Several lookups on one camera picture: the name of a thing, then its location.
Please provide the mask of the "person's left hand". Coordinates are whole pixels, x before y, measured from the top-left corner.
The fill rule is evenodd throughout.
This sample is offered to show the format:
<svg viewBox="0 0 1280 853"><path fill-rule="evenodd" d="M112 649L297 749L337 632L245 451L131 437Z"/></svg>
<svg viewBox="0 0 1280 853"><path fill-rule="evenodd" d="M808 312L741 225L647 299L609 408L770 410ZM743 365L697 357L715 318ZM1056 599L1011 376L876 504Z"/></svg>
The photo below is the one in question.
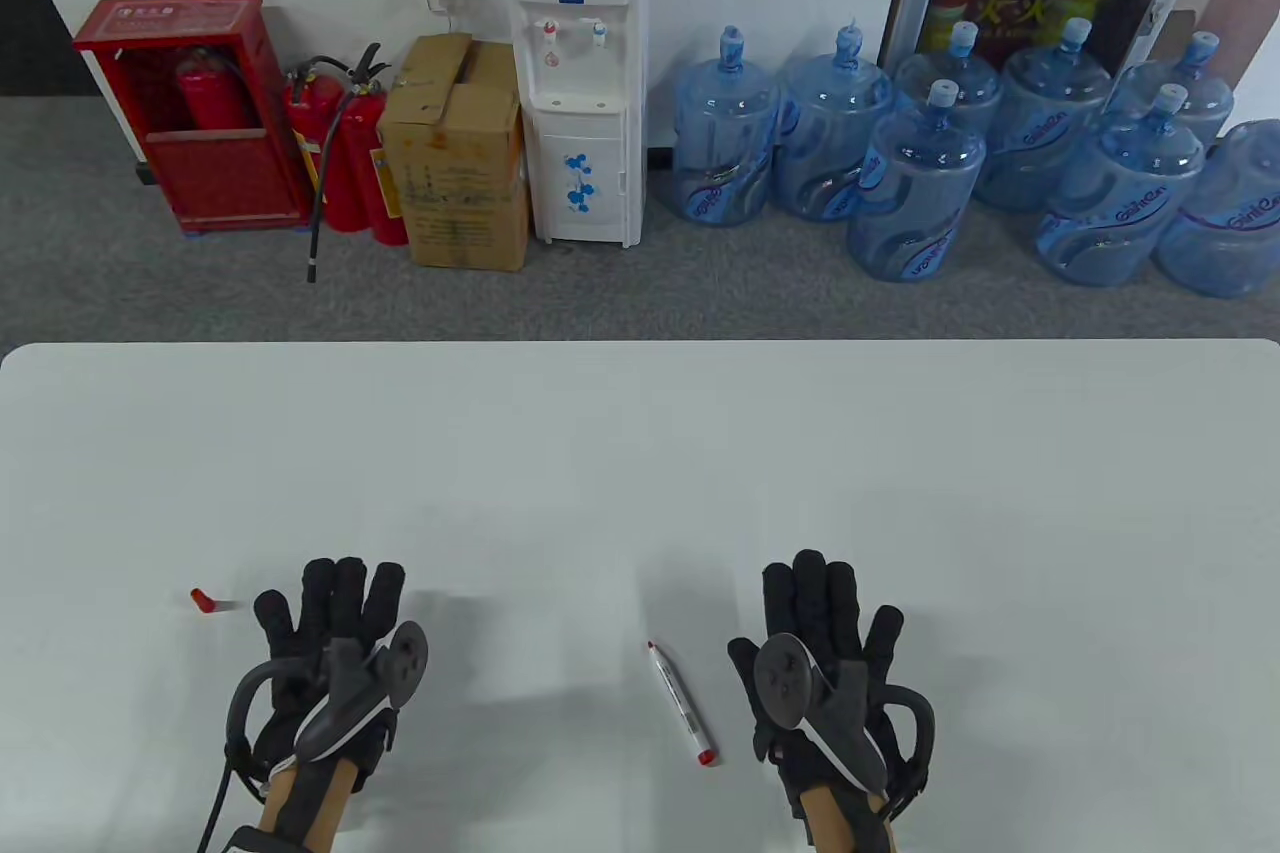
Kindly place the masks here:
<svg viewBox="0 0 1280 853"><path fill-rule="evenodd" d="M404 569L379 562L371 579L357 557L314 558L303 569L301 606L292 613L285 596L270 589L253 602L273 660L305 658L303 676L271 683L271 717L252 747L253 762L275 772L294 753L296 735L306 717L330 692L328 651L334 639L355 640L366 658L397 624Z"/></svg>

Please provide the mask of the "person's right hand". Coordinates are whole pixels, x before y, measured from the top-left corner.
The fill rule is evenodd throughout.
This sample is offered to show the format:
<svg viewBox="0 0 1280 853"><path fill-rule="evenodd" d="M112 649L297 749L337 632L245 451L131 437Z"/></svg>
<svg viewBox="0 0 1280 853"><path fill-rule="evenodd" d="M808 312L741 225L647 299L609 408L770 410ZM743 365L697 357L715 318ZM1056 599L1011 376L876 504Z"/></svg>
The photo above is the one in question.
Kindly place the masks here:
<svg viewBox="0 0 1280 853"><path fill-rule="evenodd" d="M888 785L895 789L910 772L884 712L883 689L900 638L904 615L892 605L876 611L867 633L860 631L860 605L855 571L849 562L827 561L815 549L803 549L790 564L772 562L762 573L767 634L796 635L814 653L823 674L835 679L844 662L861 662L868 672L867 730L886 762ZM756 693L753 669L758 647L745 637L727 644L748 697L755 729L753 751L760 762L776 766L790 812L804 820L805 790L844 785L829 761L800 731L786 731L768 717Z"/></svg>

